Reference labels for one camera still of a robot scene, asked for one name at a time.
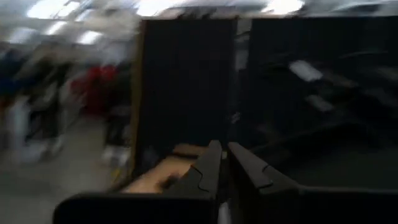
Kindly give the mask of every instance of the black panel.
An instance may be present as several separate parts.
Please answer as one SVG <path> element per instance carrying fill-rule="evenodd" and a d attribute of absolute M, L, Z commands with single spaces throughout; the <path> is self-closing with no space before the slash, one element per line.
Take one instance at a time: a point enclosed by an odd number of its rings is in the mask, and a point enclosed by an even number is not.
<path fill-rule="evenodd" d="M 239 144 L 231 143 L 229 148 L 243 223 L 398 221 L 394 211 L 394 202 L 398 199 L 396 190 L 307 187 L 258 161 L 260 158 Z M 269 184 L 258 184 L 261 178 Z"/>
<path fill-rule="evenodd" d="M 207 145 L 226 132 L 234 21 L 146 21 L 138 148 Z"/>
<path fill-rule="evenodd" d="M 220 178 L 222 152 L 223 149 L 219 141 L 210 142 L 207 151 L 198 158 L 188 173 L 164 193 L 167 195 L 195 194 L 215 197 Z"/>

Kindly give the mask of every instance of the black partition wall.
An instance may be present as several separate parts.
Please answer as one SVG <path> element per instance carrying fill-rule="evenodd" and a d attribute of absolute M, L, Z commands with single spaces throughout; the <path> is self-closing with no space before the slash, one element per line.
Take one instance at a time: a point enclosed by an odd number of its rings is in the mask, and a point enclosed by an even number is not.
<path fill-rule="evenodd" d="M 145 21 L 137 157 L 148 146 L 224 139 L 235 28 L 221 19 Z"/>
<path fill-rule="evenodd" d="M 253 21 L 241 121 L 279 138 L 229 145 L 232 176 L 244 180 L 236 185 L 246 223 L 396 222 L 397 24 L 398 17 Z M 300 78 L 289 68 L 296 60 L 323 76 Z M 331 109 L 308 103 L 313 95 Z"/>

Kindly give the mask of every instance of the black plastic part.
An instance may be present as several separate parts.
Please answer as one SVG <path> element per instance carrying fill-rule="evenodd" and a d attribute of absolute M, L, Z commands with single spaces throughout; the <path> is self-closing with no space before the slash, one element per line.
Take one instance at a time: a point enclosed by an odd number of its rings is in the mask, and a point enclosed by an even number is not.
<path fill-rule="evenodd" d="M 243 223 L 396 223 L 396 190 L 307 187 L 298 184 L 272 166 L 253 161 L 257 156 L 237 143 L 229 144 L 230 166 L 239 189 L 239 207 Z M 250 181 L 258 173 L 272 181 L 268 187 L 256 187 Z"/>
<path fill-rule="evenodd" d="M 53 223 L 216 223 L 222 148 L 218 141 L 162 194 L 80 194 L 63 201 Z"/>
<path fill-rule="evenodd" d="M 252 152 L 304 185 L 398 189 L 396 147 L 363 124 L 324 127 Z"/>
<path fill-rule="evenodd" d="M 199 157 L 188 173 L 164 194 L 195 194 L 215 198 L 218 190 L 222 152 L 219 141 L 210 142 L 204 155 Z"/>

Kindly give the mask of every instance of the white object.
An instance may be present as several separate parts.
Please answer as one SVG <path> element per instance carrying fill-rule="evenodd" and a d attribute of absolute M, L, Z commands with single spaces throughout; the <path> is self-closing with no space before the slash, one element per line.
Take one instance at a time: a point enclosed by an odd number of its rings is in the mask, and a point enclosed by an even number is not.
<path fill-rule="evenodd" d="M 130 160 L 131 149 L 121 146 L 106 146 L 102 155 L 102 161 L 115 167 L 126 167 Z"/>
<path fill-rule="evenodd" d="M 306 98 L 306 100 L 321 112 L 331 111 L 335 108 L 331 103 L 317 95 L 310 95 Z"/>
<path fill-rule="evenodd" d="M 229 202 L 224 202 L 218 209 L 218 224 L 231 224 L 231 210 L 229 209 Z"/>
<path fill-rule="evenodd" d="M 23 162 L 28 156 L 25 139 L 29 132 L 30 108 L 27 100 L 25 96 L 17 98 L 6 111 L 8 143 L 15 162 Z"/>
<path fill-rule="evenodd" d="M 322 78 L 322 73 L 309 63 L 298 60 L 289 65 L 290 71 L 306 82 L 313 82 Z"/>
<path fill-rule="evenodd" d="M 33 39 L 37 31 L 27 27 L 17 27 L 7 36 L 6 41 L 10 44 L 25 44 Z"/>
<path fill-rule="evenodd" d="M 95 31 L 86 31 L 84 34 L 79 36 L 77 39 L 77 42 L 79 44 L 95 44 L 101 37 L 103 36 L 102 33 L 100 32 L 95 32 Z"/>

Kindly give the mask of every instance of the ceiling light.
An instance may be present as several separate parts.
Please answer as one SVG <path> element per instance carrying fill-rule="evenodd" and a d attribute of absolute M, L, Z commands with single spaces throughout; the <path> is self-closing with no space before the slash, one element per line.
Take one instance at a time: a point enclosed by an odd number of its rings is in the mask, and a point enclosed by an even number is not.
<path fill-rule="evenodd" d="M 41 0 L 27 11 L 26 16 L 37 19 L 51 19 L 68 1 L 69 0 Z"/>
<path fill-rule="evenodd" d="M 77 22 L 84 21 L 93 11 L 94 11 L 94 9 L 87 9 L 87 10 L 85 10 L 83 13 L 81 13 L 81 14 L 75 19 L 75 21 L 77 21 Z"/>
<path fill-rule="evenodd" d="M 78 38 L 77 42 L 79 44 L 94 44 L 101 36 L 102 33 L 87 31 Z"/>
<path fill-rule="evenodd" d="M 44 34 L 45 35 L 54 35 L 66 24 L 67 24 L 67 22 L 65 22 L 65 21 L 58 21 L 58 22 L 54 23 L 52 26 L 50 26 L 47 30 L 45 30 Z"/>
<path fill-rule="evenodd" d="M 284 15 L 300 10 L 303 5 L 301 0 L 271 0 L 261 12 Z"/>

